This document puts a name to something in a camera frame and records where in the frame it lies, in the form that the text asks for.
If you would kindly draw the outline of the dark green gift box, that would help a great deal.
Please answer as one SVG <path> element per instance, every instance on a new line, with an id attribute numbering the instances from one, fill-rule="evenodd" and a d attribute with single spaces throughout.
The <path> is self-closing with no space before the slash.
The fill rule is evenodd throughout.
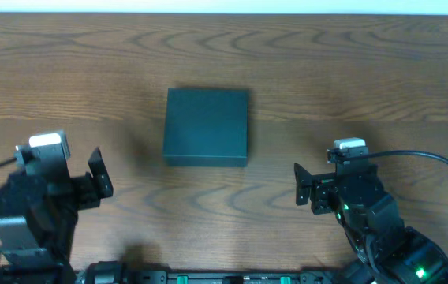
<path id="1" fill-rule="evenodd" d="M 245 167 L 249 91 L 171 88 L 163 158 L 169 166 Z"/>

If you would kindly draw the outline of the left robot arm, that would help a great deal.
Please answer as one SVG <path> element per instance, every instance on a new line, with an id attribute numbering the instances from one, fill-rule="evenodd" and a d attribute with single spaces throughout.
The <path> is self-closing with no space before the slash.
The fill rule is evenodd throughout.
<path id="1" fill-rule="evenodd" d="M 61 145 L 21 146 L 14 157 L 19 168 L 0 187 L 0 283 L 74 283 L 78 213 L 114 193 L 101 151 L 79 177 L 70 176 Z"/>

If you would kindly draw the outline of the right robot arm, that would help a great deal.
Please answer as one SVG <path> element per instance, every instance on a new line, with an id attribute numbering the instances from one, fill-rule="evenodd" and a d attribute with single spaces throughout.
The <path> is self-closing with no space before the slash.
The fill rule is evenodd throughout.
<path id="1" fill-rule="evenodd" d="M 448 283 L 448 256 L 405 225 L 367 148 L 331 149 L 327 159 L 332 173 L 310 174 L 294 164 L 296 203 L 309 204 L 315 215 L 334 214 L 367 282 Z"/>

